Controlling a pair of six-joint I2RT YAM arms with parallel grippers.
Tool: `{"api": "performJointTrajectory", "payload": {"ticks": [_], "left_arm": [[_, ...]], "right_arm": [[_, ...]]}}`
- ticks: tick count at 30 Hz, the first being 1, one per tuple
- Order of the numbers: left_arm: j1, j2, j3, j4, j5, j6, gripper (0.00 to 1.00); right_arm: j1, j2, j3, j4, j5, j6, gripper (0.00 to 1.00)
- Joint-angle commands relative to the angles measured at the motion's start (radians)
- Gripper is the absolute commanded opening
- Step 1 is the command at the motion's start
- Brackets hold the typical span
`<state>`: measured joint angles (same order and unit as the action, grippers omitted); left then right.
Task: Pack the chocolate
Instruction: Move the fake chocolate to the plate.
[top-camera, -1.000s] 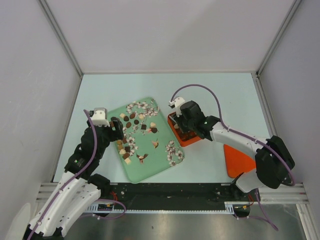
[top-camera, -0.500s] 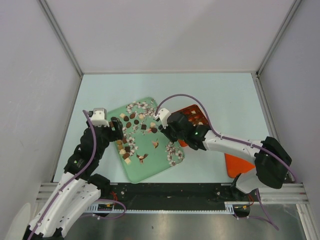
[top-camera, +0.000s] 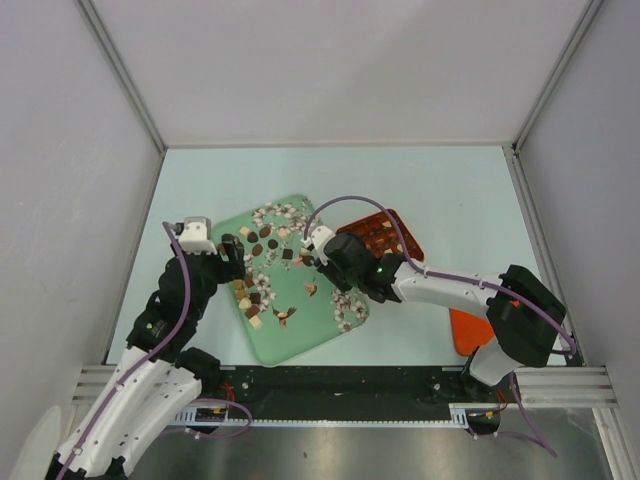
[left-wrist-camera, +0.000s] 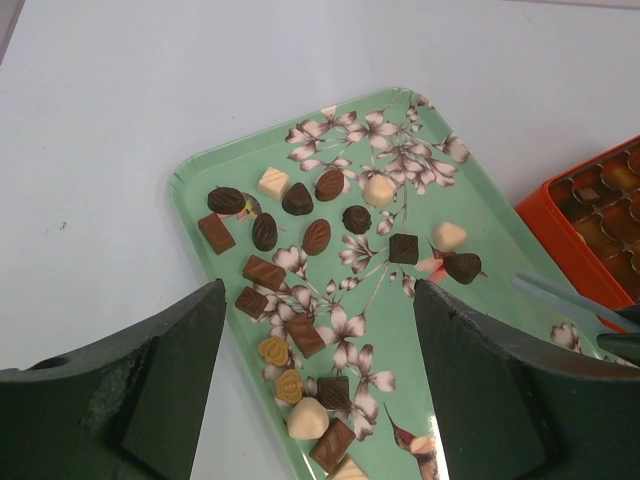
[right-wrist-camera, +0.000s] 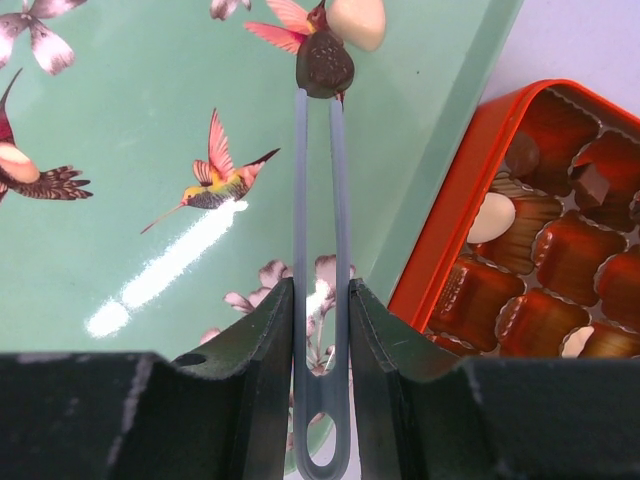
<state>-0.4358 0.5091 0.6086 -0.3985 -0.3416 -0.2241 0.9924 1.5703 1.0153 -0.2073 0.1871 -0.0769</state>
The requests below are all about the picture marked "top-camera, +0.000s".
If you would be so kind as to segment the orange chocolate box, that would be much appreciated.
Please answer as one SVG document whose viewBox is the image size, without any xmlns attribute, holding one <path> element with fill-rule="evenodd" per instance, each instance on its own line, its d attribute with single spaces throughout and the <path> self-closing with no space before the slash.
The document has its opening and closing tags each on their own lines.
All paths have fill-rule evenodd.
<svg viewBox="0 0 640 480">
<path fill-rule="evenodd" d="M 377 212 L 340 227 L 337 232 L 348 232 L 360 238 L 368 250 L 377 258 L 383 254 L 404 254 L 419 262 L 425 260 L 425 253 L 411 231 L 395 210 L 389 210 L 402 235 L 399 235 L 388 216 Z"/>
</svg>

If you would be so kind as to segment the green floral tray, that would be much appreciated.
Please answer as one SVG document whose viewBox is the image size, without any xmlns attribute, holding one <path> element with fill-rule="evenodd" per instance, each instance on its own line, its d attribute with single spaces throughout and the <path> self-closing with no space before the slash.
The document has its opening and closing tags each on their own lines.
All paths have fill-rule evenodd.
<svg viewBox="0 0 640 480">
<path fill-rule="evenodd" d="M 302 245 L 307 225 L 320 218 L 311 200 L 293 194 L 273 200 L 213 226 L 217 246 L 223 238 L 244 245 L 246 274 L 227 285 L 234 310 L 258 363 L 275 367 L 364 325 L 370 309 L 365 295 L 342 293 L 315 266 L 316 254 Z M 283 259 L 284 249 L 293 258 Z M 245 316 L 260 309 L 263 325 L 254 329 Z"/>
</svg>

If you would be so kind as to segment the orange box lid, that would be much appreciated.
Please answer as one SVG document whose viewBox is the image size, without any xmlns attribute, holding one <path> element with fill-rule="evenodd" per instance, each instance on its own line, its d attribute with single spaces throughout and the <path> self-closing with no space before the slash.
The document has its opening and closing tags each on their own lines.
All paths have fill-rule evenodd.
<svg viewBox="0 0 640 480">
<path fill-rule="evenodd" d="M 470 356 L 495 337 L 489 322 L 483 318 L 456 309 L 450 309 L 449 316 L 454 349 L 461 356 Z"/>
</svg>

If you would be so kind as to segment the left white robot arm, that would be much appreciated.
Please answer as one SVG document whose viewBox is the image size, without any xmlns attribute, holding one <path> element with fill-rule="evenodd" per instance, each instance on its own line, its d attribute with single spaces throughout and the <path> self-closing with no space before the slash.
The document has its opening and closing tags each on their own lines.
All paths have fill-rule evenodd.
<svg viewBox="0 0 640 480">
<path fill-rule="evenodd" d="M 219 392 L 219 360 L 188 343 L 219 286 L 244 278 L 244 247 L 226 234 L 219 245 L 173 240 L 172 250 L 121 359 L 47 478 L 127 479 L 184 407 Z"/>
</svg>

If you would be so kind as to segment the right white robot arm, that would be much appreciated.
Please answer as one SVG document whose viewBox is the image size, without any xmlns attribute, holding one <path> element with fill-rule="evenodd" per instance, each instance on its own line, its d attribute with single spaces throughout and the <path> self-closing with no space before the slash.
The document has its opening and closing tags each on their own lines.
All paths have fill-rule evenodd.
<svg viewBox="0 0 640 480">
<path fill-rule="evenodd" d="M 377 303 L 428 303 L 483 319 L 494 338 L 476 348 L 461 376 L 463 393 L 484 401 L 520 367 L 541 368 L 563 332 L 566 308 L 527 268 L 502 274 L 437 272 L 403 254 L 376 257 L 357 236 L 319 227 L 303 245 L 315 267 L 338 290 L 357 289 Z"/>
</svg>

